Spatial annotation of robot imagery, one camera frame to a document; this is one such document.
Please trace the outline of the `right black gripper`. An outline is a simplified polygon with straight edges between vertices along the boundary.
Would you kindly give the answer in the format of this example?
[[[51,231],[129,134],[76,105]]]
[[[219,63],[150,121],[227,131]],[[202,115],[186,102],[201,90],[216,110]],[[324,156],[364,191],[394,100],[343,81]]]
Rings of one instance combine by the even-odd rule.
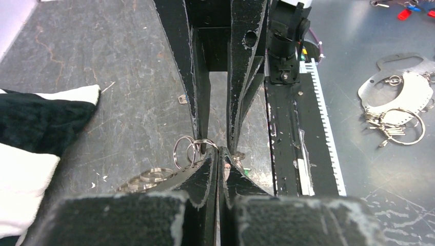
[[[228,71],[227,148],[235,154],[250,107],[247,92],[264,60],[264,50],[256,52],[270,1],[154,1],[154,5],[187,96],[195,140],[208,137],[209,71]]]

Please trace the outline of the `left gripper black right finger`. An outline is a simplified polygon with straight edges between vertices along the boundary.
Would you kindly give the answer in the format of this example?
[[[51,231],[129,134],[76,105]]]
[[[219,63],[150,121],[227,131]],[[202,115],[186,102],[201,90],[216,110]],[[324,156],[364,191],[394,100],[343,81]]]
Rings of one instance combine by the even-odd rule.
[[[221,245],[385,245],[369,207],[353,197],[272,196],[218,149]]]

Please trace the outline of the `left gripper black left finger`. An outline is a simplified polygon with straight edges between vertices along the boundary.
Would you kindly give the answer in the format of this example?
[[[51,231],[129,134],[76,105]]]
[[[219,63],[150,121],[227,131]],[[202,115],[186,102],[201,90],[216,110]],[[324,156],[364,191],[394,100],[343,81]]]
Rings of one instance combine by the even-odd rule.
[[[144,193],[65,197],[24,245],[214,245],[217,149],[197,165]]]

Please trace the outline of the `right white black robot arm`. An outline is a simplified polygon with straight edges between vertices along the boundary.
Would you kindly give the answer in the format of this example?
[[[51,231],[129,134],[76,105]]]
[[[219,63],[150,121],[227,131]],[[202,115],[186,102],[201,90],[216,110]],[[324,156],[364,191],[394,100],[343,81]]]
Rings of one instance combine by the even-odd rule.
[[[208,136],[209,74],[227,73],[227,148],[234,153],[265,79],[299,82],[311,1],[155,1],[154,6],[187,96],[194,140]]]

